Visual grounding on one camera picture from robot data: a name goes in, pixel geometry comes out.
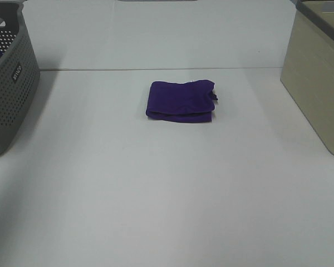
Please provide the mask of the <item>beige storage bin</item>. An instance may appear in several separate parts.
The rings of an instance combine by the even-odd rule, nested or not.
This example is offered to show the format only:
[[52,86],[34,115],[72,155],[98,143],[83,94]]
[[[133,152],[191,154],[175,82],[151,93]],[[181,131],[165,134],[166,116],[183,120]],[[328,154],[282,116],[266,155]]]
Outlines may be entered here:
[[298,1],[281,82],[334,155],[334,1]]

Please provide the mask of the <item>grey perforated laundry basket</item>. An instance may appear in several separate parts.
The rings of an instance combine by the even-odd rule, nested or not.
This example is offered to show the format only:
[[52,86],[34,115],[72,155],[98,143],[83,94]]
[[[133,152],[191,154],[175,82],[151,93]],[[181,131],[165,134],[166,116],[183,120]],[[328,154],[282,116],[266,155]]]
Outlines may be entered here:
[[0,155],[24,121],[40,81],[35,52],[23,17],[23,2],[0,1]]

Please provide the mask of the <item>purple towel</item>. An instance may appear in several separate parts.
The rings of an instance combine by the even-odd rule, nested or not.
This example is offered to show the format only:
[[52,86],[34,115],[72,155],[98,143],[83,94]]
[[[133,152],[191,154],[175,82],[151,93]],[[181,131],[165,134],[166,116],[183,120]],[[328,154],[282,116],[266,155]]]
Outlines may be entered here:
[[215,83],[198,80],[187,83],[154,81],[150,86],[147,117],[178,123],[212,122]]

